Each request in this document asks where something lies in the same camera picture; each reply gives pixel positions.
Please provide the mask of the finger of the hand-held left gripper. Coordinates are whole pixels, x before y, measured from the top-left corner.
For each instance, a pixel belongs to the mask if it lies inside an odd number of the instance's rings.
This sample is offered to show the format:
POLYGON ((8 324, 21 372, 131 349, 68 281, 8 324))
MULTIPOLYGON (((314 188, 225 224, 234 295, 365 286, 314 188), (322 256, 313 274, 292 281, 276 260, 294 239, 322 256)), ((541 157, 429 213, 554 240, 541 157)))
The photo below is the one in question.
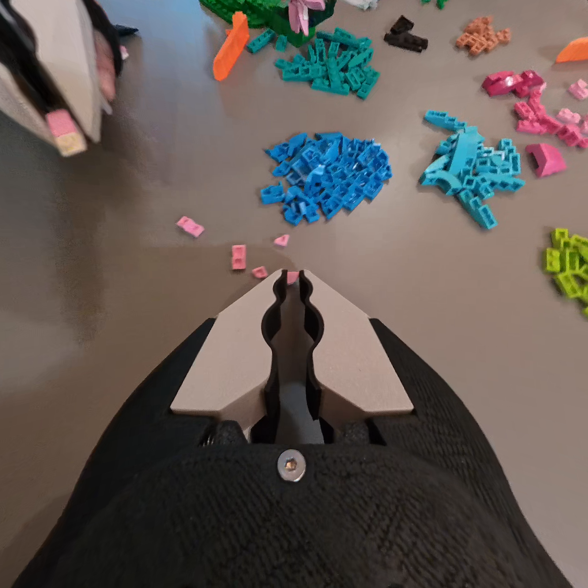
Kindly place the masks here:
POLYGON ((12 1, 32 28, 37 56, 81 129, 101 139, 100 89, 94 30, 83 1, 12 1))
POLYGON ((32 27, 10 1, 1 1, 1 112, 56 147, 47 114, 61 108, 61 93, 38 56, 32 27))

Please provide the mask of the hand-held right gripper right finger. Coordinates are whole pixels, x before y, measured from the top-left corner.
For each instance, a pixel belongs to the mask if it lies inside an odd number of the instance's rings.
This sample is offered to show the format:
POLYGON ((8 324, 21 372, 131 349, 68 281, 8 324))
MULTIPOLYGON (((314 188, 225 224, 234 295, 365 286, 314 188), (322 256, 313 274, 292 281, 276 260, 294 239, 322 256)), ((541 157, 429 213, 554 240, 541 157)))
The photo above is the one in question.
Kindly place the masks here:
POLYGON ((414 405, 367 313, 312 272, 299 273, 306 358, 306 403, 324 443, 350 423, 409 415, 414 405))

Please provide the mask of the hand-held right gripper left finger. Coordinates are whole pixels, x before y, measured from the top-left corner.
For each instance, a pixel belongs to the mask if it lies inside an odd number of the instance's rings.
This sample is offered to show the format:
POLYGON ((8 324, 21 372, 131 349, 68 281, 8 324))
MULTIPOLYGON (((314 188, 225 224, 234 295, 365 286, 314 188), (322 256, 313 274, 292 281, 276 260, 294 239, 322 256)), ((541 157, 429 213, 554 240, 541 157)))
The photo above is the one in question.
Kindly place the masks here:
POLYGON ((217 315, 171 403, 174 414, 235 421, 253 442, 275 441, 281 404, 272 340, 287 289, 287 271, 277 270, 217 315))

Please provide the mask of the pink and cream lego assembly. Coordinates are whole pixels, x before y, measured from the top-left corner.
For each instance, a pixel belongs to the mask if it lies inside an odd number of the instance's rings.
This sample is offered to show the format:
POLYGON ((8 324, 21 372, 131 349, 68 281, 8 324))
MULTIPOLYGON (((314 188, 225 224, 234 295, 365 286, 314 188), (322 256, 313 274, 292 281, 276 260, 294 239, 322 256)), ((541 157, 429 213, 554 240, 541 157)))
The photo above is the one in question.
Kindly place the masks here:
POLYGON ((47 127, 53 137, 56 149, 64 158, 77 156, 87 151, 84 133, 78 127, 69 110, 56 109, 45 115, 47 127))

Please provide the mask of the green lego build with flower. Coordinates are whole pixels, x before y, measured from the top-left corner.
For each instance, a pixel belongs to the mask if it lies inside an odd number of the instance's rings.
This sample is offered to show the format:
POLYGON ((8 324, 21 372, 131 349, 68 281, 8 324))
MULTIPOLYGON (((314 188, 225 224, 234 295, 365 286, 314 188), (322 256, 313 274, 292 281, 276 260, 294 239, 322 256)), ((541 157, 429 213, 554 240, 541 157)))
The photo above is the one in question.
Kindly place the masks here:
POLYGON ((277 35, 284 35, 294 47, 300 48, 310 41, 316 32, 316 27, 334 14, 336 1, 325 1, 323 10, 308 8, 308 34, 301 28, 299 32, 290 28, 290 1, 200 1, 201 5, 227 24, 232 24, 235 12, 243 12, 247 16, 251 29, 273 30, 277 35))

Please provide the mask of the pile of blue lego pieces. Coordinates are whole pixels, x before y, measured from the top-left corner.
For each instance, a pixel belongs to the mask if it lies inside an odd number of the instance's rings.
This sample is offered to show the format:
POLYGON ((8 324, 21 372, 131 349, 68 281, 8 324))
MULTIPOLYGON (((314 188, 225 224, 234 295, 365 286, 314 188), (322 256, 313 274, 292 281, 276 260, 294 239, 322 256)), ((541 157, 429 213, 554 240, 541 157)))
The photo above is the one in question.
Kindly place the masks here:
POLYGON ((387 152, 375 140, 339 132, 302 133, 266 150, 278 183, 260 191, 263 205, 280 205, 284 220, 298 226, 372 202, 393 177, 387 152))

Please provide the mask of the pile of teal lego pieces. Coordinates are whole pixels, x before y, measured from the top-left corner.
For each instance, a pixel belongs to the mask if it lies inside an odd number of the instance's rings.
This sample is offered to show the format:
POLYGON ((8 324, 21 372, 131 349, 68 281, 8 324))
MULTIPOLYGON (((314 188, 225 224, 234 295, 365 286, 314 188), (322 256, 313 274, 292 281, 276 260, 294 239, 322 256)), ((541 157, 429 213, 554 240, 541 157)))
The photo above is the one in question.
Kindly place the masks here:
POLYGON ((319 30, 305 54, 277 58, 275 67, 284 82, 305 83, 312 90, 340 96, 354 93, 364 100, 380 77, 371 66, 373 53, 369 37, 336 27, 332 32, 319 30))

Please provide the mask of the pile of cyan lego pieces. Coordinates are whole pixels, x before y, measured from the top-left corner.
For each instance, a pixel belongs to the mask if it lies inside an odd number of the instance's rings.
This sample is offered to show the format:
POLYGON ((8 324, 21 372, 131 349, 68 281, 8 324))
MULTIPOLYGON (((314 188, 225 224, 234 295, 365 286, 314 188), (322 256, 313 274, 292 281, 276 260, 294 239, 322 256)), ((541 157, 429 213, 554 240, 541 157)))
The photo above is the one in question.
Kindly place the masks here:
POLYGON ((450 135, 440 141, 419 183, 455 198, 481 229, 495 228, 497 220, 487 201, 496 192, 515 193, 526 185, 512 140, 503 138, 496 147, 486 146, 476 126, 443 111, 428 110, 423 119, 450 135))

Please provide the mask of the pile of lime lego pieces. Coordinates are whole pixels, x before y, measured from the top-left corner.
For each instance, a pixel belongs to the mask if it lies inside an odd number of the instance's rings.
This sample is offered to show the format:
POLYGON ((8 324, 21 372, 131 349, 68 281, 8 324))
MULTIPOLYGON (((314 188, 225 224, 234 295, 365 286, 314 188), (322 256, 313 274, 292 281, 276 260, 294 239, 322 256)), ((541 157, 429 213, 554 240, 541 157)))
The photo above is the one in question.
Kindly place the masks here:
POLYGON ((554 228, 542 254, 542 269, 560 296, 573 301, 587 318, 587 237, 554 228))

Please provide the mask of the large magenta lego slope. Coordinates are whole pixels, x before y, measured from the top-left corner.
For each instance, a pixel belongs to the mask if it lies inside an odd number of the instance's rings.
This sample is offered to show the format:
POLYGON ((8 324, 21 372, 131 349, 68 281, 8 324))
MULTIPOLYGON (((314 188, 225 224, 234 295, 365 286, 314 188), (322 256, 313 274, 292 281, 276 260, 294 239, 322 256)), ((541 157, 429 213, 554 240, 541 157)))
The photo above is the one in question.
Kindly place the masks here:
POLYGON ((546 178, 556 173, 564 172, 567 169, 567 164, 561 152, 553 145, 548 143, 532 143, 526 146, 525 151, 535 161, 536 168, 534 172, 538 178, 546 178))

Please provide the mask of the long black lego piece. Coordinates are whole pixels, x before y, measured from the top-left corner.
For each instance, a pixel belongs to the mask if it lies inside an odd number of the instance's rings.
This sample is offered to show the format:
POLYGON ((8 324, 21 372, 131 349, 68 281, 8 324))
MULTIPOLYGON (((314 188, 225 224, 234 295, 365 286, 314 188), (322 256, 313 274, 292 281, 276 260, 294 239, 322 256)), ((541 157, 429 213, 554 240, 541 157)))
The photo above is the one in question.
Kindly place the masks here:
POLYGON ((409 32, 388 32, 384 36, 384 41, 391 47, 405 49, 418 54, 425 51, 429 44, 428 39, 421 38, 409 32))

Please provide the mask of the pile of pink lego pieces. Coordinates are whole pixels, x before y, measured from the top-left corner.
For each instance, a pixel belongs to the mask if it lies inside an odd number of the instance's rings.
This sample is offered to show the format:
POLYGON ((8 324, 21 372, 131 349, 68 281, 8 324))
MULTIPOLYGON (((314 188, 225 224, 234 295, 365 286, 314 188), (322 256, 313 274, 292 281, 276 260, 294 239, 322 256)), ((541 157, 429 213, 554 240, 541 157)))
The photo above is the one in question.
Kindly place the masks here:
POLYGON ((541 92, 533 91, 513 106, 518 119, 516 130, 529 135, 551 135, 567 146, 587 149, 587 116, 568 108, 550 115, 541 102, 541 92))

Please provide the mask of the pile of magenta lego pieces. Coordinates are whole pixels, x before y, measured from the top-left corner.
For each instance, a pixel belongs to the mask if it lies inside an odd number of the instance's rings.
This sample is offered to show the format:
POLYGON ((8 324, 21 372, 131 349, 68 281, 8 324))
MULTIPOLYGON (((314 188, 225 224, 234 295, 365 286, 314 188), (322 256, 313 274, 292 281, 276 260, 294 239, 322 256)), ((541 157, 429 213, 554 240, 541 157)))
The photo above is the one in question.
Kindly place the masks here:
POLYGON ((520 74, 504 70, 487 76, 481 87, 490 97, 514 93, 519 98, 526 98, 532 91, 543 89, 545 81, 535 70, 524 70, 520 74))

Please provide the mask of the pile of coral lego pieces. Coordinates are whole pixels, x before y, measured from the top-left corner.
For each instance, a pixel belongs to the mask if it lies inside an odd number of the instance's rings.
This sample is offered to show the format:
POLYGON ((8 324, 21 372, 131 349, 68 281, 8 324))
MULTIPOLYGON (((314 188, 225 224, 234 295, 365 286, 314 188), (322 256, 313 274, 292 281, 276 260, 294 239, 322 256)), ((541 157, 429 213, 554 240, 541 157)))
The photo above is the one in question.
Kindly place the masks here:
POLYGON ((489 53, 499 45, 507 45, 511 41, 511 30, 504 28, 496 30, 493 17, 478 17, 464 28, 462 34, 455 41, 458 49, 466 49, 469 56, 489 53))

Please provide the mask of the orange curved lego piece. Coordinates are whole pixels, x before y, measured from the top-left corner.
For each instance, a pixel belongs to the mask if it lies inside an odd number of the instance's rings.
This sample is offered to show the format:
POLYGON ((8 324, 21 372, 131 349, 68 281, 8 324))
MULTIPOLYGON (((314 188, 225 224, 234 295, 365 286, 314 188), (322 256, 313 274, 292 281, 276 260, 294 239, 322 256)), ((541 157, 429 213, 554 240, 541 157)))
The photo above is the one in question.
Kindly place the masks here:
POLYGON ((580 62, 588 59, 588 38, 582 37, 569 42, 557 55, 555 63, 580 62))

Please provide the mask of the person's left hand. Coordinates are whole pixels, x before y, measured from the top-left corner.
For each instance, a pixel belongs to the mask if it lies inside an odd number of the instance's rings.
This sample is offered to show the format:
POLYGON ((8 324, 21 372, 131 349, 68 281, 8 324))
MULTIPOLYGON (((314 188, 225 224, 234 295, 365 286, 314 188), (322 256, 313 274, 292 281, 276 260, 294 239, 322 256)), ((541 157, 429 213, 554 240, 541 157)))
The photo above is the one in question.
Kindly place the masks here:
POLYGON ((114 55, 110 44, 103 34, 94 29, 93 37, 99 89, 103 98, 108 103, 111 103, 116 96, 114 55))

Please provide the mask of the orange brick separator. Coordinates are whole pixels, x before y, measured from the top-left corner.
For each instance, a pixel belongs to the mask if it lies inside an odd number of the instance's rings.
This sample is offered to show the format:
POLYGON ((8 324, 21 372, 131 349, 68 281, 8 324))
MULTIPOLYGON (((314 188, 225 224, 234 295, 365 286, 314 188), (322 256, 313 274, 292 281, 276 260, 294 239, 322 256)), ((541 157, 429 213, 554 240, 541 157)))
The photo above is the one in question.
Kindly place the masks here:
POLYGON ((223 81, 228 77, 235 63, 249 41, 247 16, 237 11, 232 15, 232 28, 226 31, 226 39, 213 60, 213 77, 223 81))

